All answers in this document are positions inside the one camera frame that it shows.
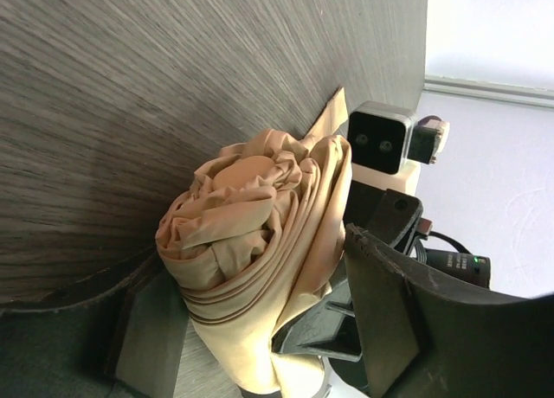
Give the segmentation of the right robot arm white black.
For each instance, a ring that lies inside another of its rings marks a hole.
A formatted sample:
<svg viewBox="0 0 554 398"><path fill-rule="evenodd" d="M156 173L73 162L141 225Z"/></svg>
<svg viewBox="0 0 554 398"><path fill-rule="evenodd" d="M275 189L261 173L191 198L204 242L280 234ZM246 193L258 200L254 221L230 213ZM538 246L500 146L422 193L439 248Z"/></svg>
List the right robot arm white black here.
<svg viewBox="0 0 554 398"><path fill-rule="evenodd" d="M369 228L384 197L395 195L390 189L352 183L346 204L346 221ZM414 254L414 260L418 262L475 286L490 286L491 261L470 253L458 241L434 231L431 222L423 219L421 214L417 214L393 241L396 251ZM330 294L274 335L272 352L282 356L324 356L354 363L361 359L345 258L340 259L330 284Z"/></svg>

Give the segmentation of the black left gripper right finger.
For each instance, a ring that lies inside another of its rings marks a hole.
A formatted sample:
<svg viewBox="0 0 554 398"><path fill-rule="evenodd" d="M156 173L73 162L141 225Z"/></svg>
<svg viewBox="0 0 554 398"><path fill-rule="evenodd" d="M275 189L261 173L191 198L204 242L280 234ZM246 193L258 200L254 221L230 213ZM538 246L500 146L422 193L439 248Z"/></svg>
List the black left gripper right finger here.
<svg viewBox="0 0 554 398"><path fill-rule="evenodd" d="M551 295L468 284L354 225L345 255L370 396L552 396Z"/></svg>

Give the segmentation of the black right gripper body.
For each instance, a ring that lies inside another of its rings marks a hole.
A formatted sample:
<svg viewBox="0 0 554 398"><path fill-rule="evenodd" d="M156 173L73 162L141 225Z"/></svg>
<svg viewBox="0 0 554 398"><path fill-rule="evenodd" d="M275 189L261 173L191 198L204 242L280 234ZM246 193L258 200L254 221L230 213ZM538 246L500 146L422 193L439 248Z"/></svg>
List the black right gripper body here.
<svg viewBox="0 0 554 398"><path fill-rule="evenodd" d="M396 251L407 254L413 247L422 213L422 202L415 196L353 181L344 224L367 230Z"/></svg>

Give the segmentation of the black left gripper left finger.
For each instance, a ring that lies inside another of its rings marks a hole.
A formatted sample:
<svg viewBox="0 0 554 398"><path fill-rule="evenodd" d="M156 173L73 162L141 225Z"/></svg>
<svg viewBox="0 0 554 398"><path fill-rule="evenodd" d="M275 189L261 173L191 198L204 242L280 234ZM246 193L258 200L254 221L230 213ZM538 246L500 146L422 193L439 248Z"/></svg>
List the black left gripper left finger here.
<svg viewBox="0 0 554 398"><path fill-rule="evenodd" d="M3 397L172 397L188 324L153 249L1 304Z"/></svg>

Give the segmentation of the beige and black umbrella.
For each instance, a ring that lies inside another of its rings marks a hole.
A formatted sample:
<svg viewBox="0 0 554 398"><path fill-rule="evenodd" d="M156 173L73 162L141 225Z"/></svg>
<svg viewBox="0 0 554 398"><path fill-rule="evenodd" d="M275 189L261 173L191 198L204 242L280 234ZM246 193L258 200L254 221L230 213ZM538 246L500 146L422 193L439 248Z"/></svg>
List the beige and black umbrella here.
<svg viewBox="0 0 554 398"><path fill-rule="evenodd" d="M325 366L273 351L277 332L331 291L343 251L351 147L345 92L302 139L266 129L200 166L159 222L158 254L197 335L239 387L312 397Z"/></svg>

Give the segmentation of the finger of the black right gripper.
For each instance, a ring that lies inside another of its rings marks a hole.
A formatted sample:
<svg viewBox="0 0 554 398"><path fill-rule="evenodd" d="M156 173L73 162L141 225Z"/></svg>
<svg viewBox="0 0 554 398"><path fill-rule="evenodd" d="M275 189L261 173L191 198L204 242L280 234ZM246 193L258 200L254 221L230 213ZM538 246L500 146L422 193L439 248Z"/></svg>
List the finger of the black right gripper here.
<svg viewBox="0 0 554 398"><path fill-rule="evenodd" d="M362 351L348 279L335 279L331 293L285 324L273 337L272 352L359 361Z"/></svg>

